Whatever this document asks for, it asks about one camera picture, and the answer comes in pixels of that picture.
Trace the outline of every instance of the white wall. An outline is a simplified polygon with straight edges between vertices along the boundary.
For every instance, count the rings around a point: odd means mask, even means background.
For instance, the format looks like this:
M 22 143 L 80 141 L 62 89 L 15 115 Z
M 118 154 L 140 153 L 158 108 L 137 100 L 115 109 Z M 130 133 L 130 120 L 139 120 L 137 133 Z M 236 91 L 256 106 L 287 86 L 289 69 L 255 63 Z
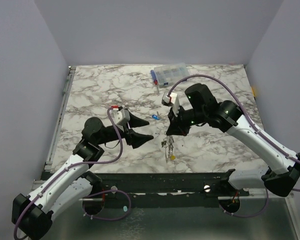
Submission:
M 44 165 L 68 65 L 33 0 L 0 0 L 0 240 Z
M 265 129 L 300 152 L 300 0 L 283 2 L 246 70 Z
M 247 64 L 282 0 L 35 0 L 71 65 Z

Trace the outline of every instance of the screwdriver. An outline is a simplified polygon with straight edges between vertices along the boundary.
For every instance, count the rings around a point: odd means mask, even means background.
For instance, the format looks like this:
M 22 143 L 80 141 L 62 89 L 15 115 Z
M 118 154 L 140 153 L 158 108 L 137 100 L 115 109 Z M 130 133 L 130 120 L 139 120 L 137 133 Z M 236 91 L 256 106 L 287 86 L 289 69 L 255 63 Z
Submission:
M 157 78 L 156 78 L 155 71 L 151 70 L 150 73 L 151 73 L 151 76 L 152 76 L 153 83 L 156 86 L 156 90 L 157 90 L 158 95 L 159 95 L 160 92 L 159 92 L 159 88 L 158 88 L 158 81 L 157 81 Z

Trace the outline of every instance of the plastic storage box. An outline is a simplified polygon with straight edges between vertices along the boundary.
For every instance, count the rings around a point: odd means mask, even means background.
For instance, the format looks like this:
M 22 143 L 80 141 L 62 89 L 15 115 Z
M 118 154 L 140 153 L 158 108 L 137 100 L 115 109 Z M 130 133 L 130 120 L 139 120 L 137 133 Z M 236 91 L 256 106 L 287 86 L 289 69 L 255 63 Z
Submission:
M 184 63 L 157 66 L 153 71 L 160 87 L 171 85 L 190 75 Z

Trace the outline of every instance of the black wire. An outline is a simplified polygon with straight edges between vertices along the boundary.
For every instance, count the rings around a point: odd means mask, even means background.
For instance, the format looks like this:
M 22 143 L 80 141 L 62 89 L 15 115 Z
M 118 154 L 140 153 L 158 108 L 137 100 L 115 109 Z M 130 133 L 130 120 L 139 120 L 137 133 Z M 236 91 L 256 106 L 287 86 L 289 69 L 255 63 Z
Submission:
M 116 144 L 114 147 L 108 147 L 108 146 L 106 145 L 106 143 L 104 144 L 104 146 L 105 146 L 107 149 L 114 149 L 116 146 L 118 146 L 119 143 L 120 143 L 120 141 L 118 141 L 117 144 Z

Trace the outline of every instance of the gray wall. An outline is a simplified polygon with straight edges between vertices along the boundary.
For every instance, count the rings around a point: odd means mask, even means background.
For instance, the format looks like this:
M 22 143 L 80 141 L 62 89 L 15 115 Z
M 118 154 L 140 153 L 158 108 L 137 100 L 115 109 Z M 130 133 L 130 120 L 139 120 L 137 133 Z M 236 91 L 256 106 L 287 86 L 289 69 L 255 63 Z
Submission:
M 246 70 L 267 132 L 300 152 L 300 0 L 283 2 Z
M 282 0 L 35 0 L 71 65 L 247 64 Z
M 12 201 L 40 176 L 68 65 L 33 0 L 0 0 L 0 240 Z

